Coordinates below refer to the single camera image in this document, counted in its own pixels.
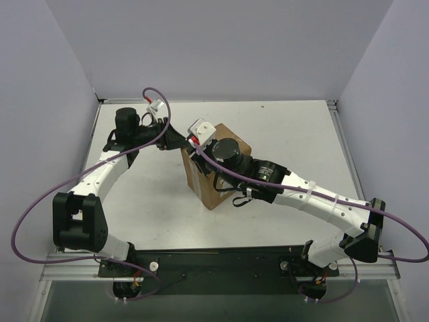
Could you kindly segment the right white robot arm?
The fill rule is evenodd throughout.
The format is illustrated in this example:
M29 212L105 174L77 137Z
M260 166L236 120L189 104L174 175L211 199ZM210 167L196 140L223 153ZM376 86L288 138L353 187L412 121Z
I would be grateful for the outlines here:
M379 240L385 207L379 199L371 202L349 199L299 177L286 167L244 155L232 138L212 140L204 146L188 137L187 152L197 169L226 182L226 192L239 192L243 200L295 208L325 221L338 232L324 240L306 242L302 257L325 268L343 258L374 263L379 258Z

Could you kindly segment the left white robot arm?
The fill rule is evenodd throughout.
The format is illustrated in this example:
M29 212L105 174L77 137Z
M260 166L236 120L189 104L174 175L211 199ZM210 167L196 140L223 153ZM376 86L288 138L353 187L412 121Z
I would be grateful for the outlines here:
M160 150L175 150L186 145L184 137L168 124L167 117L157 117L163 106L160 99L149 104L149 125L141 123L134 108L123 107L116 111L115 128L103 147L98 168L67 193L57 193L53 198L55 246L112 258L114 269L123 276L137 270L137 258L129 254L131 244L109 233L103 201L137 158L138 147L155 145Z

